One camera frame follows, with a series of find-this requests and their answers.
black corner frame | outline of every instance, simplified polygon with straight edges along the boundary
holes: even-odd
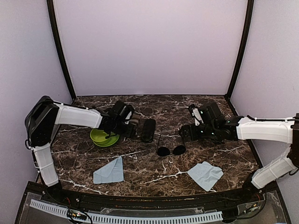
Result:
[[[58,31],[58,26],[57,26],[57,21],[56,21],[56,16],[55,16],[54,2],[53,2],[53,0],[47,0],[47,4],[48,4],[48,12],[49,12],[49,17],[50,17],[50,22],[51,22],[51,27],[52,27],[52,33],[53,33],[60,65],[61,65],[61,68],[62,68],[62,71],[64,74],[64,78],[65,78],[68,90],[70,92],[71,98],[72,98],[72,100],[74,100],[77,96],[76,96],[76,93],[74,90],[74,86],[71,82],[70,73],[68,71],[68,68],[66,65],[66,60],[64,57],[64,52],[63,52],[63,48],[62,48],[62,44],[61,44],[61,40],[60,40],[60,36],[59,36],[59,31]],[[253,5],[254,5],[254,0],[248,0],[241,43],[240,43],[240,47],[239,47],[239,51],[238,51],[238,55],[237,55],[237,60],[235,63],[234,72],[233,72],[232,78],[230,80],[228,92],[226,94],[226,97],[228,99],[230,99],[232,97],[232,94],[233,94],[233,91],[235,88],[235,84],[236,84],[236,81],[237,81],[237,78],[238,78],[238,75],[240,72],[244,52],[246,49],[249,28],[250,28],[250,24],[251,24]]]
[[[230,84],[229,84],[229,87],[228,87],[228,92],[226,94],[228,99],[230,99],[233,95],[235,84],[237,82],[238,75],[239,75],[240,68],[241,68],[241,64],[242,64],[242,61],[243,61],[243,57],[244,57],[244,53],[245,53],[245,49],[246,49],[246,43],[247,43],[248,34],[249,34],[249,29],[250,29],[250,24],[251,24],[253,5],[254,5],[254,0],[248,0],[246,16],[245,16],[245,22],[244,22],[244,28],[243,28],[240,47],[239,47],[239,52],[238,52],[237,60],[235,62],[234,72],[233,72],[233,75],[232,75],[232,78],[230,80]]]
[[[56,16],[55,16],[53,0],[47,0],[47,5],[48,5],[48,12],[49,12],[52,33],[53,33],[54,42],[56,45],[56,50],[57,50],[58,58],[60,61],[61,69],[64,74],[66,85],[67,85],[67,88],[69,89],[71,98],[72,98],[72,100],[74,100],[76,98],[76,93],[74,90],[74,86],[71,82],[71,76],[70,76],[69,70],[67,68],[65,57],[64,57],[64,52],[63,52],[63,48],[62,48],[62,44],[61,44],[61,40],[60,40],[60,36],[59,36],[59,31],[58,31],[58,26],[57,26],[57,21],[56,21]]]

light blue cloth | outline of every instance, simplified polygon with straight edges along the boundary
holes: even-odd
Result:
[[[223,171],[220,167],[214,167],[208,162],[203,162],[191,168],[188,175],[205,191],[209,191],[223,176]]]
[[[118,157],[93,173],[93,183],[114,183],[123,181],[122,157]]]

brown marble surface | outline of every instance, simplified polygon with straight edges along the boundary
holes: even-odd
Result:
[[[197,163],[207,161],[222,168],[224,175],[212,191],[240,188],[247,175],[258,168],[250,147],[245,141],[225,141],[216,145],[208,140],[187,142],[187,152],[180,156],[156,155],[160,145],[170,150],[181,145],[178,129],[193,123],[187,107],[216,101],[227,117],[232,112],[222,96],[97,96],[79,97],[75,105],[106,109],[117,100],[131,104],[141,115],[134,139],[120,140],[113,146],[101,148],[93,144],[87,127],[62,125],[52,145],[52,155],[63,188],[113,196],[192,196],[206,193],[187,174]],[[152,143],[142,143],[140,133],[145,119],[157,121]],[[93,184],[93,172],[118,156],[123,158],[124,181]]]

lavender wall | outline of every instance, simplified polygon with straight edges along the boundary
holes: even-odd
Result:
[[[232,97],[239,114],[281,118],[299,112],[299,1],[256,0],[247,49]],[[255,141],[264,164],[285,144]],[[278,181],[293,223],[299,223],[299,175]]]
[[[225,94],[246,0],[56,0],[77,95]]]
[[[0,0],[0,223],[14,223],[36,169],[24,119],[42,95],[71,102],[45,0]]]

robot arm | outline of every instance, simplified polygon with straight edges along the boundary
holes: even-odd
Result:
[[[261,189],[268,183],[299,168],[299,113],[285,119],[257,119],[233,116],[225,119],[215,102],[202,107],[191,105],[189,112],[195,124],[182,126],[185,141],[210,138],[216,142],[227,140],[272,140],[291,146],[278,158],[252,173],[243,187]]]
[[[35,166],[42,175],[44,183],[50,187],[59,182],[51,155],[51,137],[55,125],[69,124],[86,126],[132,137],[135,126],[128,121],[134,109],[121,101],[105,112],[95,109],[64,105],[54,102],[50,97],[42,97],[25,119],[28,139],[27,148],[33,152]]]

